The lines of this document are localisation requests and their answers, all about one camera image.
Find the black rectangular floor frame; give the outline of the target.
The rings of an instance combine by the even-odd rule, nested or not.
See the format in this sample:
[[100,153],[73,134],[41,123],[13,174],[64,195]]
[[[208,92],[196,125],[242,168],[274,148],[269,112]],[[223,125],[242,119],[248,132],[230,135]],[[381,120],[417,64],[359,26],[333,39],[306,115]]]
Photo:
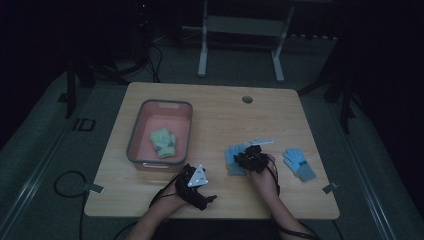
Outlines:
[[73,131],[93,131],[96,125],[95,119],[78,118],[72,128]]

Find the pink bin with grey rim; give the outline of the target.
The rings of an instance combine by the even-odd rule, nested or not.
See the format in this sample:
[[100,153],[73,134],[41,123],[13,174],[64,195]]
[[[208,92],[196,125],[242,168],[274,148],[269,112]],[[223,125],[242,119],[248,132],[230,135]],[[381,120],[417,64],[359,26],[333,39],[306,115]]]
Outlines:
[[[126,156],[139,171],[178,172],[188,156],[193,107],[186,101],[149,99],[141,104]],[[150,134],[167,128],[176,136],[173,157],[160,159]]]

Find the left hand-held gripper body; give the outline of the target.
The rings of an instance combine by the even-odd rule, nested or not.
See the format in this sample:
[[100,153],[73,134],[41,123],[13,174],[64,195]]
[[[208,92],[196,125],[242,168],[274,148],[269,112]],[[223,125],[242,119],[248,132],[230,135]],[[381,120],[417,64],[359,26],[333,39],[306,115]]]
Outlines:
[[177,175],[175,188],[177,195],[190,205],[203,211],[210,203],[210,198],[198,192],[198,188],[208,183],[203,165],[193,167],[186,164]]

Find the blue knit glove with patches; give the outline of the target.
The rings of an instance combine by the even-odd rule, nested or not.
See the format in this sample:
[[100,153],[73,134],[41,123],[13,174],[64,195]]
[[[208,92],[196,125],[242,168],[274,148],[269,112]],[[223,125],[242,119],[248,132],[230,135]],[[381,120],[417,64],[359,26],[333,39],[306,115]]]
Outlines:
[[308,182],[316,177],[301,149],[289,148],[283,153],[283,157],[283,162],[302,182]]

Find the person's dark clothing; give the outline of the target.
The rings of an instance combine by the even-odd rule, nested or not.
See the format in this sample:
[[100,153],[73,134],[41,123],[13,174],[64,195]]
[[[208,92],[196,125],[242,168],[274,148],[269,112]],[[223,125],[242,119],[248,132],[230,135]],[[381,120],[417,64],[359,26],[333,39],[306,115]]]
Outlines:
[[281,240],[269,220],[167,220],[153,240]]

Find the black metal stand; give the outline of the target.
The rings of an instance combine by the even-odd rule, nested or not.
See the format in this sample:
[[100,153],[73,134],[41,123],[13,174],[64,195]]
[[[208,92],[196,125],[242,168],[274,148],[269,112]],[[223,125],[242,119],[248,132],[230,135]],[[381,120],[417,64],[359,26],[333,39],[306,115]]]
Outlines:
[[349,63],[350,54],[347,43],[339,38],[335,43],[331,53],[323,65],[317,79],[297,91],[299,96],[306,95],[321,86],[329,85],[324,94],[327,103],[336,103],[341,100],[339,122],[345,134],[349,134],[349,119],[354,117],[352,113],[351,93],[352,93],[352,69]]
[[123,70],[117,70],[116,68],[100,64],[88,57],[71,59],[67,63],[66,68],[66,91],[62,93],[58,99],[59,102],[66,104],[66,119],[69,119],[76,109],[76,79],[79,79],[84,87],[93,88],[96,80],[92,72],[99,72],[106,79],[120,85],[128,85],[129,81],[125,80],[124,76],[134,72],[134,68],[130,67]]

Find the white metal stand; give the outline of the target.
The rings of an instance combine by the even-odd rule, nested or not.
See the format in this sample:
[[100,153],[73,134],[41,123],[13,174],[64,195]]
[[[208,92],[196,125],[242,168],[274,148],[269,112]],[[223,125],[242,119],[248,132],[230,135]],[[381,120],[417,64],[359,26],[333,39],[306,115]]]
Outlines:
[[233,17],[222,15],[210,15],[208,12],[209,0],[202,1],[202,26],[201,48],[198,62],[197,76],[205,77],[208,61],[208,33],[228,33],[239,35],[253,35],[276,37],[278,43],[270,52],[273,64],[274,74],[278,83],[285,81],[283,66],[280,61],[280,55],[283,45],[288,36],[288,30],[294,15],[295,7],[290,6],[283,11],[283,20],[255,19],[246,17]]

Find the dark equipment with red light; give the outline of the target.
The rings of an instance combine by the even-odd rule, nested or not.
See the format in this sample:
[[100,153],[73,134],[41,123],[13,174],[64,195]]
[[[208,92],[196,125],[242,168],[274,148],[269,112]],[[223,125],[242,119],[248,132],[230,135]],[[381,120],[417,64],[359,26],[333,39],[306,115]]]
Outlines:
[[147,62],[151,45],[152,7],[149,0],[133,0],[135,10],[134,54],[137,66]]

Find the person's left hand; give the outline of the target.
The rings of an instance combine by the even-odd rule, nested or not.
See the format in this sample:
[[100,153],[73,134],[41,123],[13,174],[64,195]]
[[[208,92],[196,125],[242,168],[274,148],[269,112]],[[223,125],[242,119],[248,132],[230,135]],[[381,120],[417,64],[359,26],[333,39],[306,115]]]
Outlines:
[[176,211],[181,207],[186,206],[187,202],[177,194],[174,185],[169,185],[159,191],[159,195],[155,201],[155,205],[161,206],[166,210]]

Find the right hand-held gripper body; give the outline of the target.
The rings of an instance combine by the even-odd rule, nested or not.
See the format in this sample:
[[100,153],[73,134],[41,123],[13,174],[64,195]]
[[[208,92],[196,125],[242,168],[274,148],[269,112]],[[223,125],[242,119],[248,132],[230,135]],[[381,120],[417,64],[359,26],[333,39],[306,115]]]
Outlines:
[[262,152],[262,145],[273,144],[271,139],[255,138],[254,140],[245,142],[245,153],[248,154],[249,159],[244,161],[246,170],[261,173],[268,165],[270,158],[267,154]]

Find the plain blue knit glove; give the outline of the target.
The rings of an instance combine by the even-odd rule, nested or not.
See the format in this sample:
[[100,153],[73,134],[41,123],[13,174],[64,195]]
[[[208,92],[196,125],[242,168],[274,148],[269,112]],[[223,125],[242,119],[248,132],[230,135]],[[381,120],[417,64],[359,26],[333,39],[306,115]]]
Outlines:
[[235,161],[235,157],[239,153],[243,153],[246,149],[244,144],[230,145],[227,150],[224,151],[226,160],[227,173],[229,176],[245,176],[246,171],[239,166]]

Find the grey tab at table edge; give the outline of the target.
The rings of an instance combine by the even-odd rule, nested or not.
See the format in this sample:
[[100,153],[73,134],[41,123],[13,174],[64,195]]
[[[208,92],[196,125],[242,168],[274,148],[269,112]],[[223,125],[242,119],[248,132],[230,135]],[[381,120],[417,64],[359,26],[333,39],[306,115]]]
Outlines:
[[104,191],[104,188],[102,186],[99,186],[97,184],[85,184],[83,186],[83,190],[86,192],[94,192],[97,194],[102,194]]
[[337,188],[339,187],[339,185],[337,184],[337,183],[335,183],[335,182],[331,182],[331,183],[329,183],[327,186],[325,186],[323,189],[322,189],[322,191],[325,193],[325,194],[329,194],[329,193],[331,193],[331,192],[334,192]]

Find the person's right hand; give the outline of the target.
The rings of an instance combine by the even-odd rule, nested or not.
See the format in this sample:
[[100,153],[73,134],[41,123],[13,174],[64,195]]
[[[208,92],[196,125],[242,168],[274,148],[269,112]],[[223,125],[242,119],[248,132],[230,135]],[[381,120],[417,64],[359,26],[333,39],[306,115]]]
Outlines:
[[270,161],[267,167],[261,173],[251,171],[250,178],[264,201],[274,201],[279,199],[278,174],[275,169],[275,158],[272,155],[268,157]]

